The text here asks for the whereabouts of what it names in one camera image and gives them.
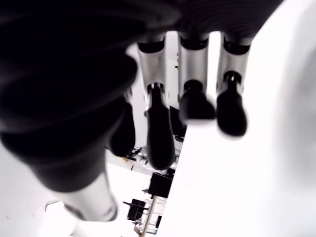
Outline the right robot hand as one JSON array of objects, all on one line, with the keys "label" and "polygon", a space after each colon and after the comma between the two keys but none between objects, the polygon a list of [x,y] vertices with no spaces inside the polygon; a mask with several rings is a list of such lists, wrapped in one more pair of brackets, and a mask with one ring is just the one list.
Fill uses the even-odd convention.
[{"label": "right robot hand", "polygon": [[143,76],[147,157],[175,161],[165,95],[166,33],[178,34],[178,116],[214,119],[231,136],[247,120],[242,92],[251,43],[278,0],[3,0],[0,140],[84,221],[117,216],[105,151],[135,145],[131,87]]}]

